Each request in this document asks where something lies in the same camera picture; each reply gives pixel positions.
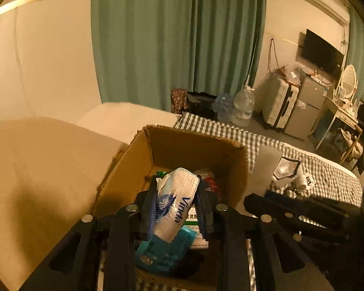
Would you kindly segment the grey mini fridge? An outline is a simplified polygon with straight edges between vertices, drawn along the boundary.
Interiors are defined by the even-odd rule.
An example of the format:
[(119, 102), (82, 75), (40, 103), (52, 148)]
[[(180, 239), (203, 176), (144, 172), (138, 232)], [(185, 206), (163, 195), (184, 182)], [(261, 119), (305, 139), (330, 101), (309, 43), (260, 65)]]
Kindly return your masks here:
[(285, 134), (300, 140), (312, 131), (327, 95), (327, 87), (302, 74), (297, 101), (285, 126)]

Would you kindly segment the white tissue pack Vinda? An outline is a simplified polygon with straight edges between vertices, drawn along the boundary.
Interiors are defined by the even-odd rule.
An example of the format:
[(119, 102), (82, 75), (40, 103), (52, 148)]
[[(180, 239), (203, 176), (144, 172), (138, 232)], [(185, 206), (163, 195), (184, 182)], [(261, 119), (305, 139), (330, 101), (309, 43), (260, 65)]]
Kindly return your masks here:
[(185, 168), (177, 168), (156, 178), (156, 225), (154, 234), (171, 243), (180, 231), (195, 198), (200, 177)]

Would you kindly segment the black wall television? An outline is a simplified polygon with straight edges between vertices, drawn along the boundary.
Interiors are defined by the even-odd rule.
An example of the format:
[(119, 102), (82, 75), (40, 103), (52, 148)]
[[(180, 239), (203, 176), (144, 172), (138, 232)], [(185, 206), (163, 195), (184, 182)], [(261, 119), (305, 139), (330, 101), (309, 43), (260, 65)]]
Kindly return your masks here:
[(344, 55), (309, 29), (306, 30), (301, 56), (334, 78), (341, 73)]

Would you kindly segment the green curtain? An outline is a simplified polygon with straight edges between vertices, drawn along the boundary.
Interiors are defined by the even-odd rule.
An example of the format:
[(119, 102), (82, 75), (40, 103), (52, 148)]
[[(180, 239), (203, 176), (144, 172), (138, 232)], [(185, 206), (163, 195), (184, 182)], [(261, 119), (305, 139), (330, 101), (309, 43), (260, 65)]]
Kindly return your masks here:
[(266, 0), (91, 0), (100, 97), (170, 110), (173, 89), (253, 85)]
[(355, 67), (358, 87), (355, 97), (364, 101), (364, 22), (357, 13), (350, 10), (349, 44), (347, 65)]

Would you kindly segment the white suitcase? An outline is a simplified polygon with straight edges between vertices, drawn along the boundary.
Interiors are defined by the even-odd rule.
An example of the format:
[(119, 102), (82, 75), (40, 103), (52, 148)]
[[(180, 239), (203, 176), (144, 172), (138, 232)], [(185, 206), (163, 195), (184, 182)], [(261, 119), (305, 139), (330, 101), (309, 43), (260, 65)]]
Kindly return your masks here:
[(299, 88), (279, 77), (272, 77), (262, 107), (262, 115), (267, 125), (274, 129), (284, 129), (297, 101)]

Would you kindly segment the white oval vanity mirror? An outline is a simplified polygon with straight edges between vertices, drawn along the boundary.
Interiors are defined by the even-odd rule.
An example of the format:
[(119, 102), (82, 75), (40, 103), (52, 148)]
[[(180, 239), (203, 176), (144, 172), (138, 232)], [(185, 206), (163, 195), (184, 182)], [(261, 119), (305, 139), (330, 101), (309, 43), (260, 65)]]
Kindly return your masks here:
[(357, 85), (358, 78), (355, 67), (353, 65), (346, 66), (339, 80), (339, 93), (343, 95), (343, 98), (352, 98)]

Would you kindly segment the white air conditioner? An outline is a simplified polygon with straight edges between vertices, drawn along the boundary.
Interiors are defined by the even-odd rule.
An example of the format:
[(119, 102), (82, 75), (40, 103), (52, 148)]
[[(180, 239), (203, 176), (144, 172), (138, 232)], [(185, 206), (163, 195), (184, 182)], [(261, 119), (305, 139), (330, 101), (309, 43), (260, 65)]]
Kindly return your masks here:
[(334, 0), (306, 0), (319, 8), (321, 11), (332, 17), (342, 26), (346, 26), (350, 22), (350, 14), (346, 6), (335, 2)]

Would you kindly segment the white dressing table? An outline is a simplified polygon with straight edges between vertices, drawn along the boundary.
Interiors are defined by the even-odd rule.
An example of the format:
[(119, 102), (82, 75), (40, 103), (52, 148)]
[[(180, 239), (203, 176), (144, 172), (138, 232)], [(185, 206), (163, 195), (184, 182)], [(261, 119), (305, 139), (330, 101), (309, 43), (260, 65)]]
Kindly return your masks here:
[(338, 163), (343, 164), (356, 157), (354, 151), (362, 153), (362, 148), (358, 148), (362, 133), (356, 114), (352, 115), (333, 98), (325, 99), (313, 131), (316, 150), (329, 145), (337, 154)]

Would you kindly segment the green plastic wrapper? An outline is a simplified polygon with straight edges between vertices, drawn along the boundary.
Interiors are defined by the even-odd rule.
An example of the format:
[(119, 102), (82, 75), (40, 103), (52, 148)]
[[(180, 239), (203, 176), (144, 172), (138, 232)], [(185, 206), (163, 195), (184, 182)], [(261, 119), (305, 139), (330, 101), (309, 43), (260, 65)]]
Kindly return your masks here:
[(166, 175), (168, 174), (167, 171), (157, 171), (156, 172), (156, 178), (161, 178), (163, 179)]

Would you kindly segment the white medicine box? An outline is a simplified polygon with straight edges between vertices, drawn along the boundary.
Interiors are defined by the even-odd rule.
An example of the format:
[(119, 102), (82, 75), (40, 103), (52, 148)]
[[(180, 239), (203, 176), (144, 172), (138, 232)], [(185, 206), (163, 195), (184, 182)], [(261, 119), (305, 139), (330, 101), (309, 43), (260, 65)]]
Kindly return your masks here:
[(195, 232), (195, 240), (193, 240), (190, 245), (190, 249), (207, 250), (209, 248), (209, 242), (204, 239), (203, 235), (200, 233), (199, 221), (197, 219), (197, 212), (194, 206), (190, 207), (184, 226)]

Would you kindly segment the large water jug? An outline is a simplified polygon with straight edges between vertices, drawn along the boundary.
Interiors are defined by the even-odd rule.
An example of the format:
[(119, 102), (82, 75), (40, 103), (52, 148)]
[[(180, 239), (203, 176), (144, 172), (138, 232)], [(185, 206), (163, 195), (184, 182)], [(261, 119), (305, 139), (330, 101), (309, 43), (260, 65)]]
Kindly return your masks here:
[(254, 104), (254, 89), (246, 85), (234, 96), (230, 115), (231, 123), (241, 128), (246, 128), (252, 117)]

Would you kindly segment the brown cardboard box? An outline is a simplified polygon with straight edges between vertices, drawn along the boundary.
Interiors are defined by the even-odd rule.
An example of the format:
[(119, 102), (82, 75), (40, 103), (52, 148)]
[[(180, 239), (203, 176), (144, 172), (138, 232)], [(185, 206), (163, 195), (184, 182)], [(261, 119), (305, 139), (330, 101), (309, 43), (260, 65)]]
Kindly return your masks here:
[[(94, 212), (102, 217), (133, 203), (140, 191), (147, 190), (150, 178), (157, 171), (186, 168), (192, 172), (207, 168), (214, 173), (220, 187), (220, 201), (244, 212), (243, 201), (247, 189), (247, 150), (240, 143), (207, 134), (148, 125), (139, 131), (128, 148), (117, 156), (117, 164), (108, 173), (96, 199)], [(159, 284), (179, 290), (215, 290), (218, 244), (200, 251), (205, 256), (197, 274), (191, 278), (166, 278), (135, 269), (139, 284)], [(250, 269), (247, 262), (236, 261), (231, 271), (229, 290), (250, 289)]]

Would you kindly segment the silver foil pouch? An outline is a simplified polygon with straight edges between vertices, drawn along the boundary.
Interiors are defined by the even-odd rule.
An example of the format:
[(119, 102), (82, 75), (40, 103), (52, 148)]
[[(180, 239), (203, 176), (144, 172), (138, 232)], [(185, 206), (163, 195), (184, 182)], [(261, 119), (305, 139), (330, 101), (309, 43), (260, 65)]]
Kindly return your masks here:
[(273, 184), (277, 188), (283, 188), (289, 184), (297, 176), (300, 164), (299, 160), (281, 157), (272, 175)]

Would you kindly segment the clear plastic sheet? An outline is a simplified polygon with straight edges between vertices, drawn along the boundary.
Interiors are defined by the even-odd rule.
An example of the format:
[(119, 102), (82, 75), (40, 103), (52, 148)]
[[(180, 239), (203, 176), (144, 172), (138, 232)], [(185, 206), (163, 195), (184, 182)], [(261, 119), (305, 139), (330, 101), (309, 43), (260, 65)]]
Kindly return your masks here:
[(248, 194), (265, 195), (270, 188), (273, 173), (281, 158), (282, 152), (277, 148), (265, 145), (260, 147), (248, 180)]

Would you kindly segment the teal wipes packet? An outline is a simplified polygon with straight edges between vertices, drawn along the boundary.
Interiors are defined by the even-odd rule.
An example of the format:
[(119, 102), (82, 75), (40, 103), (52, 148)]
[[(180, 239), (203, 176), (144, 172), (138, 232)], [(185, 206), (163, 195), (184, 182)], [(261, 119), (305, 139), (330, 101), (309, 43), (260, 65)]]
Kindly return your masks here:
[(137, 267), (151, 273), (169, 273), (185, 257), (196, 238), (196, 232), (183, 226), (171, 243), (155, 234), (148, 241), (142, 241), (135, 252)]

